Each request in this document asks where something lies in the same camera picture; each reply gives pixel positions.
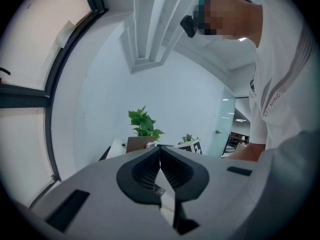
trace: man's arm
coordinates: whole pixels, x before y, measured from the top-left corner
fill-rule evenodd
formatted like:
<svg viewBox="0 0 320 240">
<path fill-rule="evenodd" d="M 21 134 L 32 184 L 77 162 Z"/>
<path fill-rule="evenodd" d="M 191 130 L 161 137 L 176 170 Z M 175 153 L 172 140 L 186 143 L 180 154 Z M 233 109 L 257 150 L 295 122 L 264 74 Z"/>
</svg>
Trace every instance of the man's arm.
<svg viewBox="0 0 320 240">
<path fill-rule="evenodd" d="M 228 159 L 238 159 L 256 162 L 258 161 L 261 153 L 266 149 L 266 142 L 268 136 L 267 126 L 266 122 L 264 122 L 261 118 L 261 111 L 254 99 L 255 95 L 253 90 L 254 88 L 250 88 L 249 91 L 249 103 L 251 109 L 249 144 L 245 148 L 240 149 L 234 154 L 226 157 Z"/>
<path fill-rule="evenodd" d="M 227 159 L 236 159 L 236 160 L 246 160 L 257 162 L 261 153 L 265 151 L 265 144 L 254 144 L 250 143 L 243 149 L 235 152 L 234 154 L 227 156 Z"/>
</svg>

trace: white ceiling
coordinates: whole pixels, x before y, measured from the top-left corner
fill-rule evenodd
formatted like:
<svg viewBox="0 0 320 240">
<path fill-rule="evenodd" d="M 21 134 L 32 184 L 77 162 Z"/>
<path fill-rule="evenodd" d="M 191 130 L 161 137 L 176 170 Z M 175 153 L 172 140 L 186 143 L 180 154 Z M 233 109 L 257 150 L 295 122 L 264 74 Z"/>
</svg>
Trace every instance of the white ceiling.
<svg viewBox="0 0 320 240">
<path fill-rule="evenodd" d="M 172 49 L 196 61 L 226 84 L 230 70 L 255 61 L 254 44 L 246 39 L 222 40 L 217 35 L 196 34 L 189 38 L 180 26 L 185 15 L 192 15 L 198 0 L 105 0 L 110 13 L 133 12 L 128 38 L 133 61 L 132 72 L 164 65 Z M 260 4 L 262 0 L 252 0 Z M 166 47 L 159 53 L 160 45 Z"/>
<path fill-rule="evenodd" d="M 247 118 L 244 117 L 244 115 L 241 112 L 239 112 L 238 109 L 234 110 L 233 120 L 236 120 L 236 119 L 245 120 L 246 123 L 250 124 L 250 122 L 247 120 Z"/>
</svg>

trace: gray plastic surface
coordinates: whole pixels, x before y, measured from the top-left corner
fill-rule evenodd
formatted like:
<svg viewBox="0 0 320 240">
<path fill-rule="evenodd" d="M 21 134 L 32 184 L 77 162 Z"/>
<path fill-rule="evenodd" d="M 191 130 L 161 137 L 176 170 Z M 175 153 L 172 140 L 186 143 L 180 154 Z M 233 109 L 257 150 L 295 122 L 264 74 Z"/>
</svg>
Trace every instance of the gray plastic surface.
<svg viewBox="0 0 320 240">
<path fill-rule="evenodd" d="M 209 172 L 209 184 L 199 198 L 182 203 L 186 217 L 200 224 L 184 235 L 176 233 L 165 221 L 158 206 L 133 202 L 117 185 L 118 169 L 150 149 L 87 166 L 44 196 L 33 211 L 45 219 L 79 189 L 90 196 L 63 238 L 266 239 L 284 226 L 306 201 L 319 173 L 319 136 L 319 130 L 303 132 L 278 149 L 263 152 L 258 162 L 212 158 L 170 147 Z M 252 173 L 244 176 L 227 171 L 230 166 Z M 59 232 L 39 222 L 34 214 L 29 215 L 40 230 L 61 239 Z"/>
<path fill-rule="evenodd" d="M 90 193 L 65 233 L 77 239 L 168 239 L 178 233 L 157 205 L 138 204 L 118 187 L 116 174 L 126 162 L 152 148 L 91 164 L 64 181 L 33 208 L 47 218 L 74 190 Z"/>
</svg>

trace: potted plant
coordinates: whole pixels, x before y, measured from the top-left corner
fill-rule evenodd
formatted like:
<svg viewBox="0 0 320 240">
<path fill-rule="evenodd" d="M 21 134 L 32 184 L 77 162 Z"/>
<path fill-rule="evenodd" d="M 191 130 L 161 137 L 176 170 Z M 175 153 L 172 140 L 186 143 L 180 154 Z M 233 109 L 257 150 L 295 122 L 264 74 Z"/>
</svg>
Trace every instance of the potted plant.
<svg viewBox="0 0 320 240">
<path fill-rule="evenodd" d="M 155 141 L 159 141 L 160 135 L 164 134 L 163 131 L 159 129 L 154 129 L 154 124 L 156 120 L 152 120 L 150 116 L 145 112 L 146 106 L 137 111 L 129 111 L 128 115 L 131 119 L 131 126 L 138 126 L 133 128 L 138 136 L 154 136 Z"/>
<path fill-rule="evenodd" d="M 192 135 L 188 134 L 188 133 L 185 136 L 182 137 L 182 140 L 183 140 L 184 143 L 186 143 L 186 142 L 194 142 L 196 140 L 200 141 L 199 137 L 196 137 L 196 139 L 194 139 L 194 138 L 192 138 Z"/>
</svg>

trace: green leaves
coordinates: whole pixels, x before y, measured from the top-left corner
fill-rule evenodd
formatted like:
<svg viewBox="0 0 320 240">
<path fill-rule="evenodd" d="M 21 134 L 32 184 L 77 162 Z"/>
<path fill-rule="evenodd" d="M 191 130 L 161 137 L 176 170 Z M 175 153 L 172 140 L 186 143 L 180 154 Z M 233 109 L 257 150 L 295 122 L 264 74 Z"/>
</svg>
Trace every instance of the green leaves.
<svg viewBox="0 0 320 240">
<path fill-rule="evenodd" d="M 146 106 L 137 111 L 128 111 L 129 118 L 131 119 L 132 126 L 138 126 L 133 128 L 138 136 L 154 136 L 156 141 L 159 140 L 160 135 L 164 134 L 159 129 L 154 129 L 156 120 L 152 120 L 151 117 L 145 111 Z"/>
<path fill-rule="evenodd" d="M 152 131 L 152 135 L 151 136 L 154 136 L 154 140 L 155 141 L 159 141 L 160 134 L 165 134 L 165 133 L 163 131 L 159 130 L 159 129 L 155 129 L 155 130 Z"/>
<path fill-rule="evenodd" d="M 185 136 L 183 136 L 182 139 L 183 139 L 183 142 L 194 142 L 196 140 L 200 141 L 199 137 L 196 137 L 196 139 L 194 139 L 192 135 L 188 133 Z"/>
</svg>

